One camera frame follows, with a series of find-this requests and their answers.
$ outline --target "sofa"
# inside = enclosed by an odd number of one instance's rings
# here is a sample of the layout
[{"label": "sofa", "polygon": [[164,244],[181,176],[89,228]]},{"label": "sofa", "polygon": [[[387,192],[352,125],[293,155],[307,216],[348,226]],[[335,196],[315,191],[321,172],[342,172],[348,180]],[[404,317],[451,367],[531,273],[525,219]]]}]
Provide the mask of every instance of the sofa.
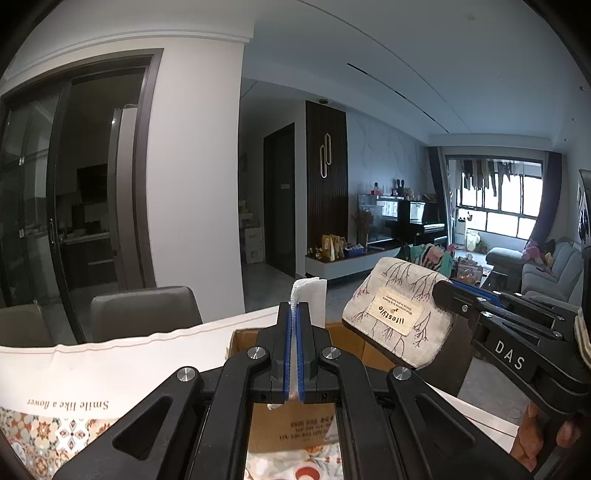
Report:
[{"label": "sofa", "polygon": [[561,247],[551,272],[541,267],[524,265],[521,277],[521,294],[529,291],[541,293],[556,300],[568,302],[582,277],[583,257],[580,250],[566,244]]},{"label": "sofa", "polygon": [[561,307],[565,310],[570,310],[571,312],[578,312],[583,302],[583,280],[584,276],[579,276],[579,279],[577,280],[577,283],[574,285],[574,289],[571,292],[570,297],[567,301],[557,300],[554,297],[549,297],[548,295],[538,293],[534,290],[528,291],[524,295],[524,297],[529,300],[535,300],[541,303],[545,303],[549,306]]},{"label": "sofa", "polygon": [[581,305],[583,258],[580,250],[568,239],[556,242],[551,269],[521,258],[521,252],[492,248],[486,262],[494,271],[507,275],[507,290],[520,291],[526,297],[535,294],[557,301]]}]

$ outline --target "finger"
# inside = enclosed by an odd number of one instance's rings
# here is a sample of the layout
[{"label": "finger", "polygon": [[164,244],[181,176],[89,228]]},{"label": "finger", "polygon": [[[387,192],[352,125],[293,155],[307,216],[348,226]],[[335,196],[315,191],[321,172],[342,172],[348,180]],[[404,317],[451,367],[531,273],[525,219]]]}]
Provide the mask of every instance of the finger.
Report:
[{"label": "finger", "polygon": [[538,464],[538,460],[536,460],[536,458],[524,457],[519,460],[519,463],[527,468],[530,472],[533,472],[535,466]]},{"label": "finger", "polygon": [[519,437],[515,437],[515,440],[513,441],[513,446],[511,447],[511,451],[509,452],[509,455],[511,455],[515,460],[519,460],[522,457],[526,456],[526,454],[523,450],[523,447],[519,443]]},{"label": "finger", "polygon": [[527,404],[527,410],[525,413],[527,414],[527,416],[529,418],[533,419],[533,418],[537,417],[538,414],[540,413],[540,408],[535,403],[529,402]]},{"label": "finger", "polygon": [[513,447],[511,447],[511,451],[509,454],[521,465],[527,468],[530,472],[534,470],[537,464],[537,460],[535,458],[529,458],[525,454],[523,447],[519,443],[518,438],[515,438],[515,442],[513,443]]},{"label": "finger", "polygon": [[581,434],[581,429],[575,422],[565,421],[556,435],[556,444],[563,448],[571,448]]},{"label": "finger", "polygon": [[524,419],[517,430],[519,442],[529,458],[535,458],[544,445],[540,427],[535,418]]}]

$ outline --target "curtain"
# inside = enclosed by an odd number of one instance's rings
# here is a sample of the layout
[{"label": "curtain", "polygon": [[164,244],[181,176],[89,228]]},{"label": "curtain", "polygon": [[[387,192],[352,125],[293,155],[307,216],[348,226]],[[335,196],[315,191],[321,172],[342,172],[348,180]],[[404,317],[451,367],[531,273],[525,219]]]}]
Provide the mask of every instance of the curtain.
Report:
[{"label": "curtain", "polygon": [[530,237],[538,245],[543,244],[548,238],[556,217],[562,187],[562,162],[562,155],[556,152],[548,152],[547,160],[544,162],[540,212]]},{"label": "curtain", "polygon": [[431,167],[431,177],[433,178],[433,187],[437,195],[437,208],[439,218],[446,224],[447,244],[453,243],[452,238],[452,206],[449,196],[449,178],[445,156],[440,147],[428,147],[429,166]]}]

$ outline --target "ceiling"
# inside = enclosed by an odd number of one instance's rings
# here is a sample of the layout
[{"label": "ceiling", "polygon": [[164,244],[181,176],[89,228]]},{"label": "ceiling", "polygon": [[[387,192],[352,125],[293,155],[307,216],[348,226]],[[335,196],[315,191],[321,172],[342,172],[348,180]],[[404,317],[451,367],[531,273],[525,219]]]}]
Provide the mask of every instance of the ceiling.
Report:
[{"label": "ceiling", "polygon": [[247,78],[327,97],[424,143],[509,134],[560,146],[577,67],[521,0],[259,0],[253,8]]}]

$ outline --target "pink stuffed toy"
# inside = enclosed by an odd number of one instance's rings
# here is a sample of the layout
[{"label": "pink stuffed toy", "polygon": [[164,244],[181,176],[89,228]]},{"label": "pink stuffed toy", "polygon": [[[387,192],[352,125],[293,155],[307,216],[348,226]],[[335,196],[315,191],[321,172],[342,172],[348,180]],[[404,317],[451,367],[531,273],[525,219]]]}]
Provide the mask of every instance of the pink stuffed toy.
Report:
[{"label": "pink stuffed toy", "polygon": [[533,260],[535,263],[537,263],[538,265],[543,265],[544,264],[544,260],[542,260],[542,256],[540,255],[540,250],[538,249],[538,244],[536,242],[534,242],[533,240],[530,240],[529,242],[527,242],[521,258],[523,260]]}]

